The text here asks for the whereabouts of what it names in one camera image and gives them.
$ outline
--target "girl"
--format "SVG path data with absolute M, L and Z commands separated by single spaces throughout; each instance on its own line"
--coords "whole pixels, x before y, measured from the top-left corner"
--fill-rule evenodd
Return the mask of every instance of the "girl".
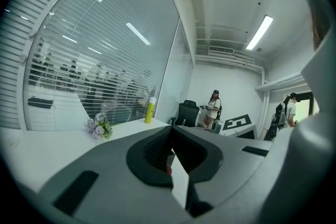
M 291 93 L 284 100 L 283 103 L 285 104 L 286 119 L 285 119 L 284 124 L 278 126 L 279 131 L 283 128 L 286 128 L 286 127 L 295 127 L 294 116 L 295 116 L 295 113 L 296 113 L 295 112 L 296 111 L 296 106 L 295 106 L 296 102 L 300 102 L 300 100 L 298 100 L 298 97 L 297 97 L 296 93 Z
M 212 124 L 217 118 L 217 112 L 221 107 L 221 100 L 219 99 L 219 92 L 217 90 L 214 90 L 213 94 L 211 95 L 208 106 L 209 108 L 205 112 L 204 123 L 205 129 L 211 130 Z

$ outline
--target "black backpack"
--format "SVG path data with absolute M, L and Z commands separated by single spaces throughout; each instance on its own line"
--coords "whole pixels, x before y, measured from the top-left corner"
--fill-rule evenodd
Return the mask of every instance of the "black backpack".
M 280 125 L 283 125 L 283 121 L 286 120 L 286 110 L 287 110 L 287 106 L 284 103 L 280 103 L 275 108 L 275 114 L 272 117 L 271 124 L 278 126 L 279 121 L 281 120 Z
M 220 115 L 221 115 L 221 113 L 222 113 L 222 101 L 220 100 L 220 107 L 219 107 L 219 110 L 217 111 L 217 117 L 216 117 L 216 120 L 220 120 L 221 119 L 221 117 L 220 117 Z

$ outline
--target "doorway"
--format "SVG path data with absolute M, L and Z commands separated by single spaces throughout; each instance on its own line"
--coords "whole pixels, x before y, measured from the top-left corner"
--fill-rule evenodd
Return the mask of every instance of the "doorway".
M 312 92 L 300 93 L 297 97 L 301 101 L 295 104 L 296 114 L 294 120 L 300 123 L 309 115 L 313 114 L 314 97 Z

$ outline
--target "glass wall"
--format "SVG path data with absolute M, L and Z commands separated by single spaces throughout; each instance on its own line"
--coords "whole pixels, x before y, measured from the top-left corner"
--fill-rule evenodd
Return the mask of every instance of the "glass wall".
M 156 119 L 171 124 L 171 117 L 176 116 L 179 104 L 187 97 L 192 71 L 188 43 L 179 22 L 157 101 Z
M 28 129 L 82 129 L 99 112 L 112 124 L 143 118 L 177 23 L 173 0 L 60 0 L 28 57 Z

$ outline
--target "yellow bottle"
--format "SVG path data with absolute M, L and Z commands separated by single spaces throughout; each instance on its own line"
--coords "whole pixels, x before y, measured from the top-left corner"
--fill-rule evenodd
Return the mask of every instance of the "yellow bottle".
M 150 97 L 149 98 L 149 104 L 148 104 L 148 107 L 147 107 L 147 113 L 146 113 L 146 117 L 145 117 L 145 123 L 151 123 L 151 121 L 152 121 L 154 107 L 155 107 L 155 102 L 156 102 L 155 97 Z

